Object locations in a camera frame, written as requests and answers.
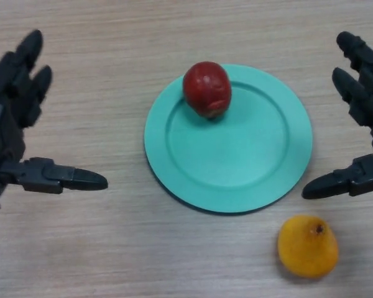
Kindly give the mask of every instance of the wood grain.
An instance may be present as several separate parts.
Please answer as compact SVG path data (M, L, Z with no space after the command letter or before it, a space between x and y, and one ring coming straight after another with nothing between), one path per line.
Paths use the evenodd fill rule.
M54 82L26 157L98 171L102 192L61 196L9 187L1 198L0 298L373 297L373 193L304 201L309 180L370 153L369 131L332 82L349 69L336 36L373 47L373 0L0 0L0 57L31 29ZM172 79L201 60L246 64L286 82L315 134L310 168L283 200L242 217L170 198L144 156L145 117ZM326 219L337 268L317 282L287 276L275 257L282 222Z

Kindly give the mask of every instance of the robotic hand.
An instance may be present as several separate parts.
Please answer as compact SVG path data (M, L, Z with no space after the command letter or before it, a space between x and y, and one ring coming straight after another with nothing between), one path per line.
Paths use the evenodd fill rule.
M373 50L358 36L341 32L337 44L344 57L351 61L351 68L359 73L356 81L340 68L333 71L332 80L344 102L349 104L349 114L360 125L369 127L373 137ZM373 154L355 158L352 165L336 169L316 178L303 189L304 199L320 199L349 193L358 196L373 191Z
M34 126L40 105L52 81L49 66L33 78L30 72L43 47L39 30L31 32L0 61L0 196L8 184L25 191L61 194L63 188L95 191L108 187L105 177L84 169L56 165L48 158L21 162L25 152L24 129Z

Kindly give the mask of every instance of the yellow fruit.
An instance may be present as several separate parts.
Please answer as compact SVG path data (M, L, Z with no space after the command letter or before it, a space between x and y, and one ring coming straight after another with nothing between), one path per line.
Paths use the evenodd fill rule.
M278 253L282 264L303 278L321 278L338 262L338 244L330 226L312 215L295 215L279 231Z

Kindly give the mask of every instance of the teal plate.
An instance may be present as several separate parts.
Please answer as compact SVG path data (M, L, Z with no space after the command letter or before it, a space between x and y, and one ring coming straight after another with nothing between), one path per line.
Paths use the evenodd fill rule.
M228 111L214 121L198 116L179 77L149 111L145 152L162 186L186 205L243 214L276 202L300 180L311 158L312 127L279 79L248 66L223 67L232 83Z

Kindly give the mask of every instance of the red apple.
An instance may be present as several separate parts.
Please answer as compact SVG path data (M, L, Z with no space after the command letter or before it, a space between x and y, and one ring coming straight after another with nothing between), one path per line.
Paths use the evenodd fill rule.
M193 65L184 75L182 88L189 106L208 119L225 113L231 103L231 82L224 68L215 62Z

